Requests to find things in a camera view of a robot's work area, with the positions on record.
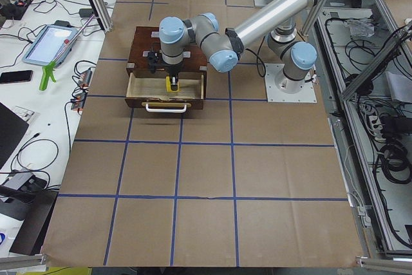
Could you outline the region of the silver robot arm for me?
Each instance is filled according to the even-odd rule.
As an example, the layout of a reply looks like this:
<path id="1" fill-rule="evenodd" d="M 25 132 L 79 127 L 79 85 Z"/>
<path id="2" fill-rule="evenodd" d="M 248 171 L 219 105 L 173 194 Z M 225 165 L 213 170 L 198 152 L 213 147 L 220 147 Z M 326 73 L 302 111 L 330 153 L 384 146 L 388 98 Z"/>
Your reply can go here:
<path id="1" fill-rule="evenodd" d="M 284 66 L 275 77 L 276 86 L 284 93 L 298 93 L 306 83 L 306 74 L 317 60 L 315 48 L 296 39 L 294 16 L 312 8 L 321 0 L 272 0 L 235 28 L 218 31 L 218 20 L 212 13 L 190 19 L 166 17 L 160 22 L 160 53 L 149 53 L 149 69 L 165 69 L 171 89 L 178 89 L 178 74 L 183 67 L 183 50 L 196 44 L 210 64 L 221 73 L 233 69 L 241 55 L 254 41 L 266 37 L 268 47 L 283 60 Z"/>

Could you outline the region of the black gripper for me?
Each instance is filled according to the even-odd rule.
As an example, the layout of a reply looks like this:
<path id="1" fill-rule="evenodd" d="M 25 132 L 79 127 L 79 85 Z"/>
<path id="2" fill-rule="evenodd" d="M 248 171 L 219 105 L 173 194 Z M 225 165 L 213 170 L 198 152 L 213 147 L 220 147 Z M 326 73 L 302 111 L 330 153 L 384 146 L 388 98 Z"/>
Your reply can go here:
<path id="1" fill-rule="evenodd" d="M 162 58 L 163 54 L 158 51 L 149 51 L 147 54 L 148 67 L 151 73 L 164 69 L 170 76 L 171 90 L 179 90 L 178 74 L 183 68 L 183 61 L 176 64 L 169 64 Z"/>

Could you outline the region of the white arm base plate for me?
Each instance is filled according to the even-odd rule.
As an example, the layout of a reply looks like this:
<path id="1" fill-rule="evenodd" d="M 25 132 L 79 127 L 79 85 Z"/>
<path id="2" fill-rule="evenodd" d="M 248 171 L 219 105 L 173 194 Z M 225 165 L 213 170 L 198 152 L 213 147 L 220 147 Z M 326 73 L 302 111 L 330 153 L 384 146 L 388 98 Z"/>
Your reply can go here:
<path id="1" fill-rule="evenodd" d="M 306 82 L 310 73 L 301 81 L 289 80 L 284 74 L 284 64 L 266 64 L 265 88 L 268 102 L 309 103 L 317 102 L 312 82 Z"/>

